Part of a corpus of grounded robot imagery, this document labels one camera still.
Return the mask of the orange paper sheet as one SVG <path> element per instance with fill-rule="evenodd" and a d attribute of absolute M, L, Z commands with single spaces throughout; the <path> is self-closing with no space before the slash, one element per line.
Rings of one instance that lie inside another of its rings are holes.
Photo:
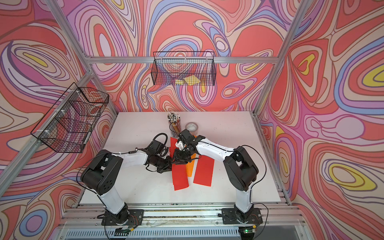
<path fill-rule="evenodd" d="M 187 176 L 190 178 L 193 175 L 194 170 L 194 164 L 195 164 L 195 158 L 197 157 L 197 154 L 193 154 L 191 156 L 192 161 L 186 165 L 186 173 Z"/>

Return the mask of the red paper sheet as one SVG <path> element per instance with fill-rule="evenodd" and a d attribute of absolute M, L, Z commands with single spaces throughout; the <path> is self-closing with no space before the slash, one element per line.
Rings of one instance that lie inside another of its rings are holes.
<path fill-rule="evenodd" d="M 172 158 L 175 156 L 175 150 L 177 149 L 176 142 L 177 139 L 171 137 L 170 156 Z M 189 187 L 186 165 L 172 164 L 172 181 L 175 191 Z"/>
<path fill-rule="evenodd" d="M 201 156 L 198 159 L 197 167 L 195 170 L 194 184 L 211 187 L 213 179 L 215 160 L 207 157 Z"/>

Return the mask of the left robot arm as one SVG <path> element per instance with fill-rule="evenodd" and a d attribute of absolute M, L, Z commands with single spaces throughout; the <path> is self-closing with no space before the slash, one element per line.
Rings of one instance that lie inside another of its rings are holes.
<path fill-rule="evenodd" d="M 97 194 L 104 204 L 106 212 L 126 219 L 126 203 L 115 188 L 115 182 L 121 168 L 134 166 L 154 166 L 157 173 L 171 170 L 169 148 L 153 140 L 146 148 L 135 149 L 126 153 L 112 153 L 101 150 L 81 174 L 80 180 L 87 189 Z"/>

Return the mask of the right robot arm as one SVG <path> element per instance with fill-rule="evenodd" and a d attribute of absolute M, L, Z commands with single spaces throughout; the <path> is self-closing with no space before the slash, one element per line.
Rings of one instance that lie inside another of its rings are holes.
<path fill-rule="evenodd" d="M 176 164 L 188 163 L 194 154 L 222 162 L 229 181 L 237 189 L 234 210 L 238 218 L 246 219 L 252 214 L 252 186 L 259 169 L 244 147 L 224 147 L 203 136 L 179 139 L 172 146 L 176 148 L 173 154 Z"/>

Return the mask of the clear tape roll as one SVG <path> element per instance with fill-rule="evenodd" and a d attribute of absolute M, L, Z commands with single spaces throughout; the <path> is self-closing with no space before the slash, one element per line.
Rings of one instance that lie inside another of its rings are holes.
<path fill-rule="evenodd" d="M 191 133 L 194 133 L 194 132 L 197 132 L 199 127 L 196 123 L 194 122 L 189 122 L 186 124 L 186 129 L 191 132 Z"/>

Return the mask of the pencil cup with pencils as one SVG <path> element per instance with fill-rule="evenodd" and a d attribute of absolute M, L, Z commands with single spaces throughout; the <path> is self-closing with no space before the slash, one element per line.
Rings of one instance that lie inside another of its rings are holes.
<path fill-rule="evenodd" d="M 168 113 L 167 118 L 172 137 L 177 138 L 182 131 L 180 114 L 177 112 L 170 112 Z"/>

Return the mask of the yellow sticky notes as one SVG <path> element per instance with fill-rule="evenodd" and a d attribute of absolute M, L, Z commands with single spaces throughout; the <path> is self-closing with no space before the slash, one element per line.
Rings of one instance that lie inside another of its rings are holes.
<path fill-rule="evenodd" d="M 175 80 L 175 85 L 188 85 L 188 86 L 193 86 L 199 84 L 201 81 L 198 77 L 195 75 L 187 76 L 182 79 L 176 79 Z"/>

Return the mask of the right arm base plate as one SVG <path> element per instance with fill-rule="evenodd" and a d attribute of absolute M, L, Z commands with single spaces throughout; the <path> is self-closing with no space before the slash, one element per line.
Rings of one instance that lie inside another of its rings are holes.
<path fill-rule="evenodd" d="M 259 226 L 264 222 L 259 208 L 251 208 L 245 213 L 237 208 L 225 208 L 218 216 L 222 218 L 225 225 L 252 224 Z"/>

